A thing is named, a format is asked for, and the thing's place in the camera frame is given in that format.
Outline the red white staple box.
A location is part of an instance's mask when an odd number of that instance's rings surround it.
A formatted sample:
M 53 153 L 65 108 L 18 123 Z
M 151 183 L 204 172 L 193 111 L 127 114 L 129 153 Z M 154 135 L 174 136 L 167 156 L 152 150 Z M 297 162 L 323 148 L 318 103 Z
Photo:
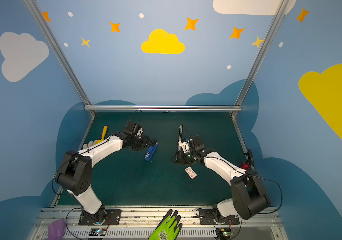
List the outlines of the red white staple box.
M 195 171 L 194 171 L 191 167 L 187 167 L 187 168 L 185 169 L 185 171 L 186 171 L 186 173 L 189 175 L 189 177 L 190 177 L 191 179 L 194 179 L 194 178 L 197 177 L 197 174 L 195 173 Z

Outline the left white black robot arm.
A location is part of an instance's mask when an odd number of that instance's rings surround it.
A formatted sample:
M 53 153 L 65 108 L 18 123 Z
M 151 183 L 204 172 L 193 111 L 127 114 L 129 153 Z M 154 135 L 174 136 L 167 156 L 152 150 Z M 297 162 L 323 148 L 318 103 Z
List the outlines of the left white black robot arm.
M 101 160 L 123 148 L 140 151 L 154 147 L 157 141 L 144 135 L 116 132 L 101 143 L 84 150 L 68 151 L 55 174 L 55 182 L 74 196 L 85 214 L 100 223 L 105 219 L 105 205 L 92 189 L 92 169 Z

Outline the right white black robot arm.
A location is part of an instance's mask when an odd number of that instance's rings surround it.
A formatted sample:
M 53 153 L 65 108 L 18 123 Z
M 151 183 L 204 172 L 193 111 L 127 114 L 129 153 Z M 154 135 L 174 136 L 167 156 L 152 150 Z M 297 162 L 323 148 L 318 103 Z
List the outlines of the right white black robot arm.
M 212 149 L 196 151 L 190 147 L 179 146 L 173 162 L 189 167 L 194 163 L 202 163 L 230 185 L 232 197 L 213 206 L 213 217 L 217 222 L 236 215 L 248 220 L 271 204 L 256 171 L 237 167 Z

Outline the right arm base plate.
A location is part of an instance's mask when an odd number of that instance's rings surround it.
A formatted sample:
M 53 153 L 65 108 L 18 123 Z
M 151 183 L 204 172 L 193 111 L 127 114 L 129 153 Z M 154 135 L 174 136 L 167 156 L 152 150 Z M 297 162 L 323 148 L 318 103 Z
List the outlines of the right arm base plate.
M 196 215 L 200 220 L 201 225 L 239 225 L 240 219 L 238 216 L 223 217 L 218 210 L 201 209 L 196 210 Z

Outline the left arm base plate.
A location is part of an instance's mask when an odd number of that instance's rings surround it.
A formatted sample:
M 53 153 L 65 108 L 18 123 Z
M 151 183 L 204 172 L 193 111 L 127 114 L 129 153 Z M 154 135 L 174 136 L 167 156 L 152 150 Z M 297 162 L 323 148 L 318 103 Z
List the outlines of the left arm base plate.
M 119 225 L 121 210 L 99 210 L 90 214 L 83 210 L 80 214 L 80 226 L 116 226 Z

